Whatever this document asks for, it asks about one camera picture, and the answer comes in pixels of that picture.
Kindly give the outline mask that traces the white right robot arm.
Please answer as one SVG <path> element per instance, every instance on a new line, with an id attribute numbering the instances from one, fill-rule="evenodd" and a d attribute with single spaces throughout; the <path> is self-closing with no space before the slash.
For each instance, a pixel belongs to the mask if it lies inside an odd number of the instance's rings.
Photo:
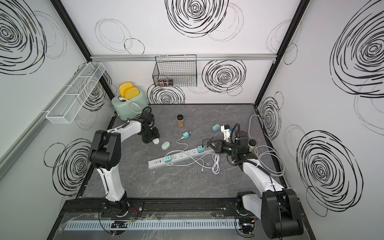
<path id="1" fill-rule="evenodd" d="M 226 154 L 230 164 L 240 167 L 253 181 L 261 197 L 253 192 L 238 195 L 240 210 L 251 212 L 261 220 L 270 239 L 299 236 L 304 233 L 299 199 L 292 189 L 284 188 L 272 178 L 272 172 L 256 155 L 256 141 L 245 131 L 232 131 L 223 140 L 209 140 L 207 146 L 217 154 Z"/>

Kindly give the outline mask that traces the white round earbud case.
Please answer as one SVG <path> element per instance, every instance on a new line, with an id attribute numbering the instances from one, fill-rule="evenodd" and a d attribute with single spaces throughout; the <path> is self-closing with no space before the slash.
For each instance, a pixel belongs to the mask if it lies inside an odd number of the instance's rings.
<path id="1" fill-rule="evenodd" d="M 160 140 L 159 138 L 156 138 L 154 140 L 152 140 L 152 142 L 155 144 L 155 145 L 158 145 L 160 143 Z"/>

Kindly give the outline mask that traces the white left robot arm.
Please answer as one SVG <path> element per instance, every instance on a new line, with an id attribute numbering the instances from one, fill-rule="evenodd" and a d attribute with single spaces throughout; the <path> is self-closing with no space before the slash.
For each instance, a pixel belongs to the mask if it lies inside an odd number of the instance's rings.
<path id="1" fill-rule="evenodd" d="M 107 206 L 116 211 L 119 218 L 126 216 L 130 210 L 119 173 L 122 142 L 134 135 L 141 136 L 144 144 L 159 144 L 160 133 L 155 127 L 151 107 L 145 107 L 137 117 L 119 127 L 96 131 L 88 156 L 102 179 Z"/>

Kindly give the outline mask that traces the white power strip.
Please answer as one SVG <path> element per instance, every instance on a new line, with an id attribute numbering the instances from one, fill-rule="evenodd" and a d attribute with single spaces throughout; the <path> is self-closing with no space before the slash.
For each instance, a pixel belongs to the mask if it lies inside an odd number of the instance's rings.
<path id="1" fill-rule="evenodd" d="M 214 154 L 208 152 L 208 147 L 205 148 L 205 151 L 203 153 L 198 153 L 198 148 L 186 150 L 186 151 L 171 151 L 164 157 L 160 157 L 151 161 L 148 161 L 148 168 L 149 170 L 154 170 L 156 168 L 164 167 L 167 165 L 175 165 L 178 162 L 184 161 L 184 160 L 196 160 L 198 158 L 201 158 L 202 156 L 205 156 L 207 154 Z"/>

